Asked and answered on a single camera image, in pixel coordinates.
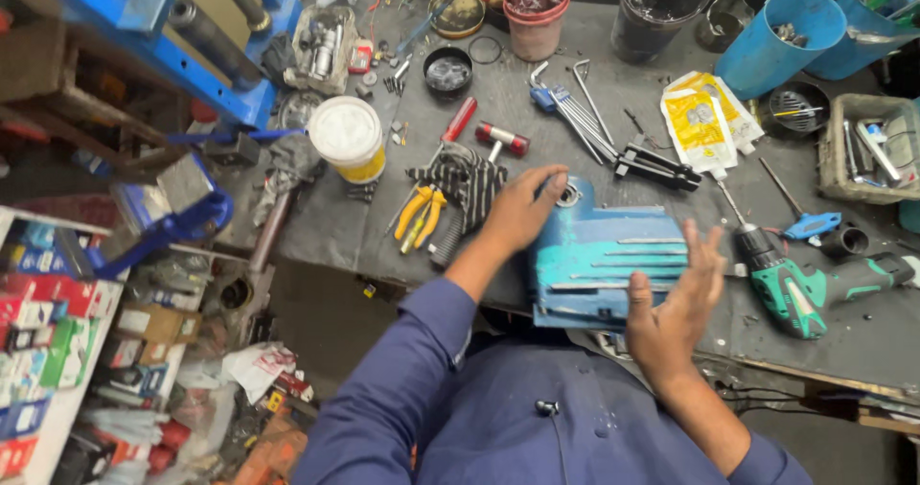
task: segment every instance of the yellow packet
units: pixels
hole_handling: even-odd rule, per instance
[[[719,99],[719,105],[722,107],[722,113],[725,114],[725,121],[731,131],[731,139],[744,154],[750,154],[754,148],[751,142],[764,136],[764,130],[760,124],[754,120],[751,113],[745,108],[741,101],[735,97],[721,77],[711,73],[701,71],[691,71],[680,79],[668,84],[665,92],[678,92],[681,90],[694,90],[697,92],[707,92],[713,98]]]
[[[725,169],[738,164],[731,132],[719,105],[708,92],[682,90],[661,96],[661,113],[681,162],[696,172],[723,179]]]

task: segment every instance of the hand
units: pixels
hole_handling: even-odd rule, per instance
[[[629,279],[627,348],[658,393],[675,380],[698,377],[691,361],[694,346],[706,331],[709,313],[722,293],[722,229],[713,227],[705,241],[694,220],[685,220],[683,229],[688,265],[664,303],[652,308],[645,273],[636,271]]]
[[[528,169],[514,178],[492,203],[478,240],[488,243],[491,249],[505,257],[534,242],[566,189],[568,171],[565,165],[546,165]],[[536,189],[547,178],[550,179],[540,196],[534,199]]]

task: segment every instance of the white plastic bucket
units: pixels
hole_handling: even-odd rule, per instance
[[[319,154],[349,183],[370,183],[384,172],[380,118],[360,98],[337,96],[320,104],[307,131]]]

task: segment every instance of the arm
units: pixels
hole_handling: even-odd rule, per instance
[[[561,165],[532,169],[507,185],[482,232],[445,278],[428,282],[400,304],[396,323],[339,393],[323,403],[293,485],[410,483],[416,433],[466,349],[477,303],[508,257],[534,240],[566,180],[564,175],[561,185],[554,180],[556,185],[535,200],[536,188],[564,170]]]
[[[720,237],[717,227],[704,241],[696,223],[684,223],[688,266],[658,307],[651,306],[649,277],[632,275],[627,346],[664,407],[732,485],[811,483],[786,451],[749,432],[693,365],[694,346],[722,291]]]

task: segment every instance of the person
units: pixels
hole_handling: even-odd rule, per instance
[[[722,290],[718,227],[704,238],[684,222],[688,266],[661,305],[652,306],[647,276],[630,278],[627,346],[651,391],[574,344],[502,338],[464,360],[489,281],[535,240],[567,173],[549,165],[506,185],[443,278],[401,303],[322,404],[293,485],[811,483],[787,451],[748,431],[691,361]]]

